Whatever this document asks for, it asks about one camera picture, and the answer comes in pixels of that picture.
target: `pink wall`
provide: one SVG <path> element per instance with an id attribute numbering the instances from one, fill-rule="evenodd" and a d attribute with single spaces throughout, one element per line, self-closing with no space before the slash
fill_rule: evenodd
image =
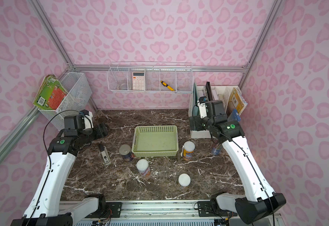
<path id="1" fill-rule="evenodd" d="M 125 109 L 125 108 L 188 108 L 190 94 L 176 93 L 121 93 L 108 89 L 107 72 L 84 72 L 90 88 L 92 98 L 99 109 Z M 238 85 L 242 73 L 206 73 L 197 72 L 195 82 L 205 85 L 210 81 L 212 85 Z"/>
<path id="2" fill-rule="evenodd" d="M 329 225 L 329 0 L 288 0 L 243 89 L 249 145 L 286 225 Z"/>
<path id="3" fill-rule="evenodd" d="M 0 165 L 0 225 L 20 219 L 34 196 L 46 163 L 42 133 L 47 123 L 40 115 Z M 52 124 L 46 128 L 47 146 L 57 133 Z"/>
<path id="4" fill-rule="evenodd" d="M 43 0 L 76 64 L 244 65 L 272 0 Z"/>
<path id="5" fill-rule="evenodd" d="M 33 106 L 43 76 L 65 68 L 26 1 L 0 1 L 0 142 Z"/>

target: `white calculator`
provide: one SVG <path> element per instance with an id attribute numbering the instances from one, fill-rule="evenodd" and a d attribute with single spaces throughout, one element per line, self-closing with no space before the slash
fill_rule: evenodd
<path id="1" fill-rule="evenodd" d="M 144 90 L 144 72 L 133 72 L 132 83 L 132 90 Z"/>

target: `bottle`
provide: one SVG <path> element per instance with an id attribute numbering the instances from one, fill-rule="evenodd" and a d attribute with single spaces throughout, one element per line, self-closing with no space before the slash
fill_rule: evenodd
<path id="1" fill-rule="evenodd" d="M 220 154 L 221 150 L 222 150 L 222 143 L 220 143 L 219 141 L 217 141 L 218 143 L 213 143 L 211 145 L 211 153 L 216 156 L 218 154 Z"/>
<path id="2" fill-rule="evenodd" d="M 99 151 L 101 153 L 101 156 L 103 156 L 104 165 L 110 165 L 110 158 L 107 152 L 107 148 L 103 144 L 99 144 Z"/>
<path id="3" fill-rule="evenodd" d="M 188 174 L 181 174 L 178 177 L 178 183 L 180 184 L 181 189 L 185 189 L 191 183 L 191 178 Z"/>
<path id="4" fill-rule="evenodd" d="M 141 159 L 135 165 L 140 173 L 140 175 L 144 178 L 149 177 L 151 174 L 151 169 L 149 168 L 148 161 L 145 159 Z"/>
<path id="5" fill-rule="evenodd" d="M 182 157 L 186 161 L 190 161 L 194 152 L 195 145 L 192 141 L 186 141 L 182 146 Z"/>

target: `marble tabletop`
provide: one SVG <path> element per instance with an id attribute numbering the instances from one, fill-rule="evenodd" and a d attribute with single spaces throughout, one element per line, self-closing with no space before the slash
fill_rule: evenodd
<path id="1" fill-rule="evenodd" d="M 95 193 L 104 194 L 106 200 L 208 199 L 218 192 L 245 194 L 226 151 L 213 156 L 211 139 L 190 138 L 187 109 L 99 111 L 94 124 L 100 122 L 109 126 L 109 135 L 79 152 L 64 185 L 63 201 L 80 201 Z M 139 158 L 125 162 L 118 153 L 122 144 L 132 146 L 134 129 L 140 125 L 176 125 L 178 129 L 177 156 L 146 158 L 151 169 L 148 179 L 141 178 L 135 167 Z M 186 141 L 196 145 L 189 162 L 180 156 Z M 108 166 L 99 152 L 100 142 L 110 155 Z M 178 184 L 182 173 L 191 177 L 191 184 L 185 189 Z"/>

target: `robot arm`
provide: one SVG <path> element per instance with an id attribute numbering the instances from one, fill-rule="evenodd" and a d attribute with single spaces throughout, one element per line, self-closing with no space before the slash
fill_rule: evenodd
<path id="1" fill-rule="evenodd" d="M 286 203 L 283 194 L 275 193 L 263 176 L 251 154 L 240 124 L 237 121 L 227 121 L 222 101 L 201 99 L 198 107 L 200 115 L 193 116 L 192 120 L 209 130 L 212 136 L 222 143 L 245 190 L 245 197 L 228 193 L 218 195 L 218 208 L 236 212 L 246 224 L 251 224 L 282 207 Z"/>
<path id="2" fill-rule="evenodd" d="M 68 225 L 67 222 L 75 225 L 95 211 L 105 211 L 104 197 L 96 195 L 59 212 L 61 193 L 78 151 L 85 144 L 108 134 L 103 123 L 93 128 L 92 116 L 91 112 L 83 110 L 81 114 L 64 118 L 65 129 L 49 145 L 44 173 L 35 195 L 22 219 L 13 220 L 11 226 Z"/>

